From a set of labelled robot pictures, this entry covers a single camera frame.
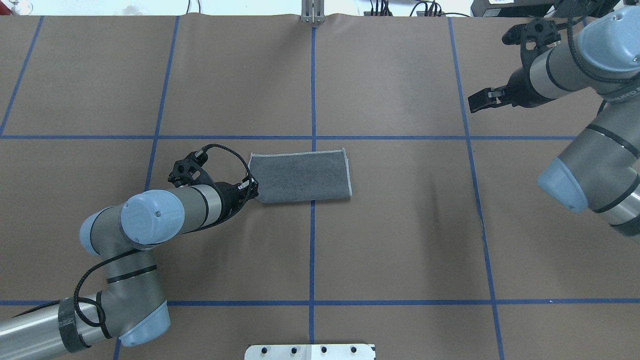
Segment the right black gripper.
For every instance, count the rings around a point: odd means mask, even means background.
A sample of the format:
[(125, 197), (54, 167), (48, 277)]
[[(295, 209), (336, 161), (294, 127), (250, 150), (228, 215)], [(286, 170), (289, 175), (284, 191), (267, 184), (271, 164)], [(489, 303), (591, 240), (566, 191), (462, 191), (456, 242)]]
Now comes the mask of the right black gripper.
[(506, 105), (533, 109), (543, 104), (543, 97), (535, 91), (527, 70), (516, 70), (505, 86), (484, 88), (468, 97), (471, 114)]

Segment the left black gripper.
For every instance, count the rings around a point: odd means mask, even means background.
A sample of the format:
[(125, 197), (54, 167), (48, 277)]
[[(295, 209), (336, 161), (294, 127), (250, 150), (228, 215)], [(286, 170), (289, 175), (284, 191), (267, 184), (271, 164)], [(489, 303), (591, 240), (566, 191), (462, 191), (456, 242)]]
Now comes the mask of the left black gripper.
[(254, 177), (243, 178), (239, 184), (216, 182), (215, 190), (221, 201), (221, 213), (218, 221), (226, 221), (240, 212), (246, 202), (259, 194), (259, 183)]

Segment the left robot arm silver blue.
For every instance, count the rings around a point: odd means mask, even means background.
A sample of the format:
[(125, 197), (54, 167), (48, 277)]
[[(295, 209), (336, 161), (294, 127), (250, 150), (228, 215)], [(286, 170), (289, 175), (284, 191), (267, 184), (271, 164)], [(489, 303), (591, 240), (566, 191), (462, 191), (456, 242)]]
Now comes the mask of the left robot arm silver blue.
[(50, 360), (109, 339), (139, 346), (170, 326), (169, 306), (153, 249), (174, 237), (230, 219), (258, 193), (247, 177), (135, 194), (82, 224), (83, 247), (100, 258), (71, 296), (20, 313), (1, 324), (3, 360)]

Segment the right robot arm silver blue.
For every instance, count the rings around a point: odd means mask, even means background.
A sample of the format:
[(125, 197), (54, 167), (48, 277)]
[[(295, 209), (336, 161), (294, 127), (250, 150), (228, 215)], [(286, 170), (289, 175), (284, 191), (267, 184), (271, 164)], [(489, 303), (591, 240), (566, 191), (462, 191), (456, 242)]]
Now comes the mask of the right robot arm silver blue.
[(583, 24), (532, 18), (502, 37), (519, 47), (521, 66), (508, 82), (467, 98), (471, 113), (512, 106), (534, 109), (591, 91), (598, 100), (585, 125), (537, 178), (562, 207), (590, 211), (617, 234), (639, 241), (639, 7), (626, 6)]

